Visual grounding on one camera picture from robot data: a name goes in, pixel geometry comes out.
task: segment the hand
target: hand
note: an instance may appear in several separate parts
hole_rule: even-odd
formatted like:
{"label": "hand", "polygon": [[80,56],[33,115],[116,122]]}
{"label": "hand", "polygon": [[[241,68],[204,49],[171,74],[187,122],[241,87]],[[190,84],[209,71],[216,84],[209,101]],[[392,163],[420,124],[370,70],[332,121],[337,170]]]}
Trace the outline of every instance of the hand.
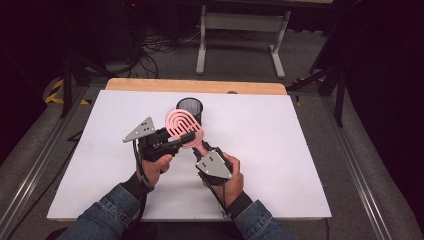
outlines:
{"label": "hand", "polygon": [[[159,176],[161,172],[165,173],[166,171],[168,171],[172,158],[172,155],[167,154],[163,155],[156,162],[149,162],[146,160],[141,161],[141,166],[143,168],[144,175],[149,180],[149,183],[152,186],[156,185],[156,183],[159,182]],[[138,179],[141,181],[141,174],[138,168],[137,176]]]}
{"label": "hand", "polygon": [[[240,173],[240,160],[224,153],[224,157],[233,164],[233,178],[225,183],[225,206],[231,205],[234,200],[243,192],[244,178]],[[224,201],[224,187],[212,186],[219,198]]]}

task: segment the pink hairbrush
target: pink hairbrush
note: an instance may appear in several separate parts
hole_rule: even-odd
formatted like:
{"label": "pink hairbrush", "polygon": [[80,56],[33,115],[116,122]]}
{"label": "pink hairbrush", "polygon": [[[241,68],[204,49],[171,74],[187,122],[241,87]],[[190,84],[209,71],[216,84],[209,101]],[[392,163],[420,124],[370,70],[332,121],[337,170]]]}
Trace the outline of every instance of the pink hairbrush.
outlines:
{"label": "pink hairbrush", "polygon": [[195,132],[196,138],[183,145],[183,148],[196,148],[204,157],[209,151],[203,146],[202,140],[205,136],[202,126],[197,122],[191,113],[183,109],[174,109],[168,113],[165,120],[165,127],[169,135],[175,140],[180,139],[182,135]]}

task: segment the cable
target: cable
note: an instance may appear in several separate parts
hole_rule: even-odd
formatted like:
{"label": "cable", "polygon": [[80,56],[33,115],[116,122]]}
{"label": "cable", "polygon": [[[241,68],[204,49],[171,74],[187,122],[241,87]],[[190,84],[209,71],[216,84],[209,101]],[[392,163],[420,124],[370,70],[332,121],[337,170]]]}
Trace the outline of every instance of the cable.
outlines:
{"label": "cable", "polygon": [[66,157],[65,161],[62,163],[62,166],[60,166],[59,171],[56,173],[56,175],[53,177],[53,179],[50,181],[50,183],[47,185],[47,187],[44,189],[44,191],[41,193],[41,195],[29,207],[28,211],[21,217],[21,219],[19,220],[19,222],[16,223],[15,227],[13,228],[13,230],[10,232],[9,236],[7,236],[6,239],[10,240],[12,238],[12,236],[13,236],[13,234],[15,234],[16,230],[18,230],[18,228],[25,221],[25,219],[28,217],[28,215],[32,212],[32,210],[34,210],[34,208],[38,204],[38,202],[43,198],[44,194],[46,194],[46,192],[50,189],[50,187],[53,185],[53,183],[57,180],[57,178],[59,177],[60,173],[63,171],[63,169],[65,168],[66,164],[69,162],[69,160],[71,159],[72,154],[74,153],[75,149],[78,146],[78,143],[79,143],[79,140],[80,139],[75,139],[75,137],[80,136],[82,134],[82,132],[83,131],[79,131],[75,135],[73,135],[70,138],[68,138],[67,141],[69,141],[69,142],[75,142],[74,146],[71,149],[71,152],[68,154],[68,156]]}

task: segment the table leg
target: table leg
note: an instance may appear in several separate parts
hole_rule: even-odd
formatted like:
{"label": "table leg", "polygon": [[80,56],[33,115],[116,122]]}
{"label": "table leg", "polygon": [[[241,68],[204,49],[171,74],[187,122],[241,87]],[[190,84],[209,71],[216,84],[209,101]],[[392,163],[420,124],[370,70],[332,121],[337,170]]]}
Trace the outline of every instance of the table leg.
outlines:
{"label": "table leg", "polygon": [[284,78],[286,75],[283,70],[283,66],[281,65],[280,56],[278,52],[281,47],[281,42],[283,41],[284,33],[286,32],[287,24],[289,23],[290,11],[286,11],[284,13],[284,17],[281,18],[281,24],[277,32],[277,38],[275,40],[275,44],[269,46],[271,57],[274,62],[275,71],[277,72],[278,78]]}
{"label": "table leg", "polygon": [[199,55],[197,56],[196,74],[202,75],[205,69],[206,58],[206,6],[202,6],[202,16],[200,18],[200,47]]}

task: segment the person's right hand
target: person's right hand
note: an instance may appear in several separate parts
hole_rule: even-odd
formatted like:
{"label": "person's right hand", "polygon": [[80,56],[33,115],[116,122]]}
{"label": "person's right hand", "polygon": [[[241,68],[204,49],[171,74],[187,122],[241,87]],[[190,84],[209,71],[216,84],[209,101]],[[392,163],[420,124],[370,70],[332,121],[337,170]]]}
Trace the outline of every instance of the person's right hand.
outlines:
{"label": "person's right hand", "polygon": [[234,200],[243,192],[243,174],[240,173],[240,160],[224,153],[224,157],[233,164],[233,178],[228,180],[225,183],[225,188],[223,186],[212,186],[215,192],[218,194],[219,198],[224,201],[225,206],[231,205]]}

